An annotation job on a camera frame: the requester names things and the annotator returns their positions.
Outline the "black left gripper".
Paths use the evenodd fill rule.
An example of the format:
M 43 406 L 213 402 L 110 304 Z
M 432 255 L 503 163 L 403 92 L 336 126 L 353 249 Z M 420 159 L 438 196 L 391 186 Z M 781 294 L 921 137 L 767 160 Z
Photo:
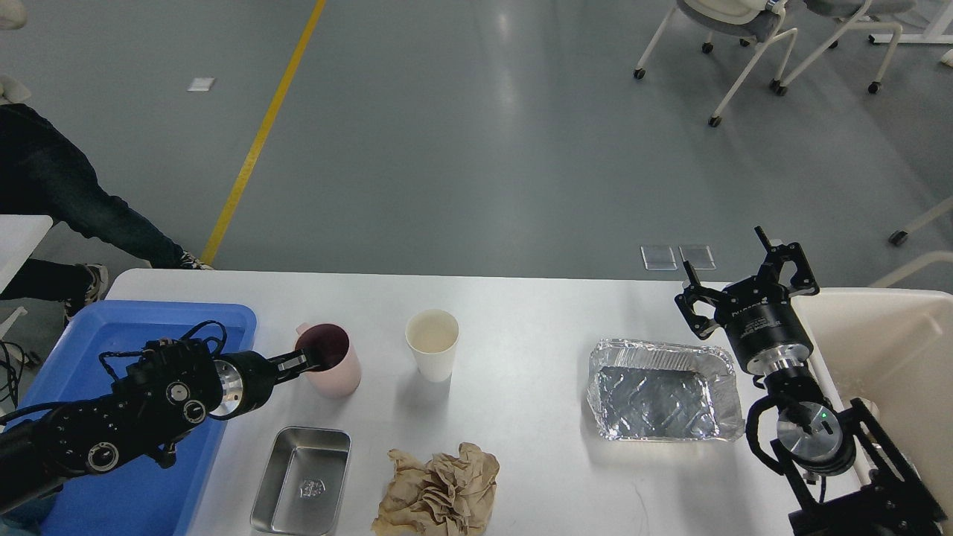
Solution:
M 295 379 L 296 373 L 319 369 L 312 353 L 286 353 L 263 357 L 255 351 L 222 354 L 212 360 L 222 397 L 211 418 L 225 421 L 262 407 L 276 384 Z

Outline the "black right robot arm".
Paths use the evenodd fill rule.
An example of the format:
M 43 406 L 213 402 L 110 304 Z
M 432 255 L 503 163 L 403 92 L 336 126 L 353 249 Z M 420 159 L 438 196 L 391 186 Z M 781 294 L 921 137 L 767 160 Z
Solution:
M 814 352 L 793 306 L 820 285 L 797 242 L 772 242 L 756 227 L 765 259 L 751 277 L 720 290 L 684 259 L 675 302 L 691 332 L 726 338 L 765 396 L 752 404 L 745 438 L 753 455 L 786 478 L 799 509 L 796 535 L 940 535 L 947 515 L 860 399 L 836 410 L 811 373 Z

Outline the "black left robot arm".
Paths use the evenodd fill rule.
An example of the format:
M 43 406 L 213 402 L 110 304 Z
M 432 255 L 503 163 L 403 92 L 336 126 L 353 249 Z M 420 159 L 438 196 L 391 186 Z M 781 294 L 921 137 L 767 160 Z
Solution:
M 191 431 L 262 407 L 280 383 L 331 368 L 314 346 L 276 357 L 227 353 L 227 335 L 200 338 L 201 325 L 179 338 L 146 342 L 125 376 L 99 355 L 110 393 L 80 401 L 21 406 L 2 417 L 2 511 L 49 495 L 69 479 L 99 476 L 146 456 L 176 464 L 176 447 Z

